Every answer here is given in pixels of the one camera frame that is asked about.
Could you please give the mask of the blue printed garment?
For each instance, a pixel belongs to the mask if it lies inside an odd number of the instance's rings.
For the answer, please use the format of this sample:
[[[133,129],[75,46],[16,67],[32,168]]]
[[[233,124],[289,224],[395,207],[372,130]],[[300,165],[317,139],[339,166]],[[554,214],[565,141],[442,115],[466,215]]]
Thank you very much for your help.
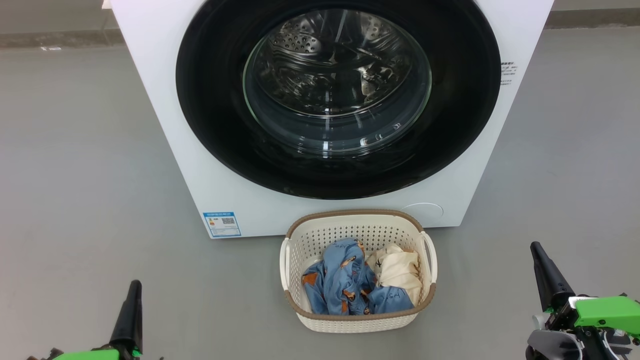
[[[374,313],[374,273],[366,264],[369,256],[362,242],[354,238],[339,239],[327,246],[322,260],[301,276],[311,312],[331,316],[395,313]]]

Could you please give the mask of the cream garment with blue trim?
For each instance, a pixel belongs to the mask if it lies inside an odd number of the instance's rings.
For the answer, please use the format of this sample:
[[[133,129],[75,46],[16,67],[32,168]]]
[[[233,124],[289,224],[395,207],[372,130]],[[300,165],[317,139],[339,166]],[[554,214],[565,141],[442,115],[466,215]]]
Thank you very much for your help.
[[[418,253],[391,243],[368,256],[366,264],[374,274],[374,313],[402,312],[419,304],[423,283]]]

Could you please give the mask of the white front-load washing machine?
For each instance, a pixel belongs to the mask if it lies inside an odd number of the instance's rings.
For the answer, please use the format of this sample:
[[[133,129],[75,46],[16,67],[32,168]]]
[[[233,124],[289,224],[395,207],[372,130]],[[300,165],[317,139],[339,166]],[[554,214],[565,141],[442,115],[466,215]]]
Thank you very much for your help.
[[[505,125],[554,0],[474,0],[497,39],[500,63],[515,62],[514,82],[501,86],[496,106],[477,139],[453,162],[412,186],[357,199],[315,199],[280,193],[224,166],[187,123],[176,86],[181,43],[206,0],[110,0],[110,6],[151,107],[173,153],[201,223],[203,213],[234,212],[241,237],[283,235],[304,215],[359,209],[400,209],[416,203],[442,207],[423,227],[459,226]]]

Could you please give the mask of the blue energy label sticker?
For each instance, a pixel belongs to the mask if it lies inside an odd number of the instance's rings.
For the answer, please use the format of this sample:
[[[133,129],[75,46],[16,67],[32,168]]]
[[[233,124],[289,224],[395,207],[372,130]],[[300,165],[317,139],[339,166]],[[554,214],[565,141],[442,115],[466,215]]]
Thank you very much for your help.
[[[211,239],[231,239],[242,236],[234,212],[203,212],[202,217]]]

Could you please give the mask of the stainless steel washing machine drum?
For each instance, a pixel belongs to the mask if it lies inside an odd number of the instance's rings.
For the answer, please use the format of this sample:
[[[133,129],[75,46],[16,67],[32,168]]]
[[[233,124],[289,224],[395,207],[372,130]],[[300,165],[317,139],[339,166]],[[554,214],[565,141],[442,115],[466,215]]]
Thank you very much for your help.
[[[309,11],[259,43],[252,72],[274,102],[307,116],[347,116],[398,91],[416,64],[413,40],[353,9]]]

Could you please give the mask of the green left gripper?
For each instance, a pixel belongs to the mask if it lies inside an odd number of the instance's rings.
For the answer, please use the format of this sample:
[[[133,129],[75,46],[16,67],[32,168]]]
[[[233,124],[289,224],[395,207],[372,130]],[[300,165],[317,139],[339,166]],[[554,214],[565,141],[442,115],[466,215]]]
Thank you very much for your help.
[[[79,352],[51,351],[50,360],[141,360],[143,353],[142,283],[131,281],[110,337],[112,348]]]

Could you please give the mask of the black round glass washer door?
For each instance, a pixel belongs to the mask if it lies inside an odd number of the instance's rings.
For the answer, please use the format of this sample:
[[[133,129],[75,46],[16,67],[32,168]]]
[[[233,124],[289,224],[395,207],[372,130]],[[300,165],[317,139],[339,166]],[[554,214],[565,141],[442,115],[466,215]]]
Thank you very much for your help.
[[[277,104],[252,66],[288,19],[347,9],[392,22],[415,64],[377,105],[314,116]],[[498,102],[501,54],[475,0],[206,0],[180,44],[176,89],[190,129],[224,166],[298,198],[371,198],[441,171],[478,138]]]

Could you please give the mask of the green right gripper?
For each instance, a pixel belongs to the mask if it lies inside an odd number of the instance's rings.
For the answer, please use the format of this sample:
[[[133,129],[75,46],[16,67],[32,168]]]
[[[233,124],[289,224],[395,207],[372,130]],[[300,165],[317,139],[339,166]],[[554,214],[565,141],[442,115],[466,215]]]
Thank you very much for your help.
[[[576,293],[539,241],[530,244],[534,274],[550,331],[548,360],[640,358],[640,302],[628,296]]]

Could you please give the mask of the cream perforated laundry basket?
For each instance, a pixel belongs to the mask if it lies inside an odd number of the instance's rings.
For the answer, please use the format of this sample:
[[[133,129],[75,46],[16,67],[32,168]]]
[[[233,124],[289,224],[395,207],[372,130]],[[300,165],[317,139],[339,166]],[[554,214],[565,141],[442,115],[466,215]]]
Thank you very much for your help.
[[[313,313],[302,286],[302,275],[322,260],[330,244],[341,239],[359,240],[366,255],[392,243],[416,252],[422,281],[419,304],[410,310],[366,316]],[[285,298],[302,324],[315,332],[350,334],[402,328],[425,310],[435,295],[438,261],[434,243],[418,220],[400,210],[334,210],[303,216],[290,226],[279,252],[279,276]]]

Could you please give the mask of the round white filter cover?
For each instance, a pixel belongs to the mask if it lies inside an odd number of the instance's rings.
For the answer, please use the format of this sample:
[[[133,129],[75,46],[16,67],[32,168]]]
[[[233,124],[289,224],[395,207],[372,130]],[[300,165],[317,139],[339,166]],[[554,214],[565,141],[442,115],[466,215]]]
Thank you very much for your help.
[[[437,220],[444,214],[444,210],[440,205],[430,202],[412,203],[401,208],[400,211],[411,215],[420,222],[425,221],[425,219],[429,221]]]

